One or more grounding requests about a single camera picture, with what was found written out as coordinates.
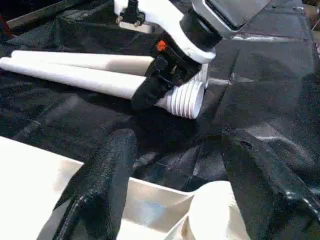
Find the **black tarp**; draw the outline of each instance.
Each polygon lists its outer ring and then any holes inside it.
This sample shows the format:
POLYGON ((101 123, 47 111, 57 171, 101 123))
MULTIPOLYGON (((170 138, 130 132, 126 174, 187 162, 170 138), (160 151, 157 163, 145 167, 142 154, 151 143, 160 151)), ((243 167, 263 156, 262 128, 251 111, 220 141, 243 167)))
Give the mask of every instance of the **black tarp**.
MULTIPOLYGON (((14 49, 148 55, 157 34, 119 28, 112 3, 99 7, 103 2, 3 43, 3 55, 14 49)), ((190 6, 174 2, 182 11, 190 6)), ((319 199, 320 65, 297 6, 299 0, 274 0, 235 39, 216 46, 197 120, 156 107, 137 114, 124 99, 0 71, 0 134, 86 162, 102 134, 129 128, 139 148, 133 177, 192 191, 228 179, 222 132, 236 129, 263 142, 319 199)))

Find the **wrinkled black cover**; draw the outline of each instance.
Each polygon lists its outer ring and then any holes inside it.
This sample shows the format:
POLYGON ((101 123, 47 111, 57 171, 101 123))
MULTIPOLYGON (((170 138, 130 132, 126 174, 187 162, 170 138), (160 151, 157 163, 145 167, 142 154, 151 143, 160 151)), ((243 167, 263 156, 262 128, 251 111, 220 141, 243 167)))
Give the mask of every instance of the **wrinkled black cover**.
POLYGON ((271 146, 225 131, 223 162, 252 240, 318 240, 320 202, 271 146))
MULTIPOLYGON (((33 48, 147 55, 157 34, 118 28, 112 4, 100 4, 68 11, 12 39, 2 45, 4 54, 33 48)), ((177 4, 182 11, 190 6, 177 4)), ((237 40, 216 46, 197 120, 156 107, 135 114, 125 99, 0 71, 0 134, 85 161, 101 129, 130 128, 139 146, 133 177, 191 191, 227 179, 221 131, 244 129, 268 144, 319 197, 319 58, 305 15, 293 8, 300 1, 272 4, 237 40)))
POLYGON ((115 240, 136 157, 132 130, 105 136, 69 181, 38 240, 115 240))

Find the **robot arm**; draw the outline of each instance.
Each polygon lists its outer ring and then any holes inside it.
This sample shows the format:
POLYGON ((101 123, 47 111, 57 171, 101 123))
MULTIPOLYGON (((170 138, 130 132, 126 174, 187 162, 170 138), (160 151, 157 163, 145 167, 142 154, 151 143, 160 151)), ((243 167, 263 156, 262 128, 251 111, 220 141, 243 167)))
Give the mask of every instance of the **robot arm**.
POLYGON ((183 14, 169 0, 114 0, 120 27, 151 33, 153 25, 164 29, 152 47, 154 61, 146 81, 134 94, 135 110, 155 104, 173 86, 189 81, 216 56, 215 45, 232 38, 270 0, 191 0, 183 14))

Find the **white pvc pipe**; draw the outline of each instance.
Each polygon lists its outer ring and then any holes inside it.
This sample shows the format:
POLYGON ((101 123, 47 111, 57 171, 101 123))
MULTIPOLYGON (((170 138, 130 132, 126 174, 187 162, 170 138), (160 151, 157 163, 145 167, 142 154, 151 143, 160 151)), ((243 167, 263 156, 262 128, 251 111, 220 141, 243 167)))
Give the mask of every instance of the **white pvc pipe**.
MULTIPOLYGON (((35 60, 138 76, 144 76, 150 63, 154 60, 151 56, 24 50, 13 51, 11 57, 14 59, 24 59, 26 61, 35 60)), ((201 71, 197 73, 193 79, 204 82, 205 88, 207 88, 208 64, 203 64, 201 71)))
MULTIPOLYGON (((0 59, 0 68, 124 99, 131 99, 146 79, 137 75, 9 57, 0 59)), ((180 87, 174 87, 156 106, 173 115, 195 119, 202 105, 204 91, 202 82, 191 80, 180 87)))

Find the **white plastic tray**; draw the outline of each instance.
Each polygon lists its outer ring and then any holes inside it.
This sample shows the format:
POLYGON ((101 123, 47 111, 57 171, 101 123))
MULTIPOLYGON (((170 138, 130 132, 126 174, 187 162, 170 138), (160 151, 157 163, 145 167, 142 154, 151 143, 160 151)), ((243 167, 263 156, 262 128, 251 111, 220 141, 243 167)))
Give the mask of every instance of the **white plastic tray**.
MULTIPOLYGON (((0 239, 35 240, 82 163, 4 137, 0 137, 0 151, 0 218, 5 222, 0 239)), ((130 178, 117 239, 194 239, 188 211, 197 192, 130 178)))

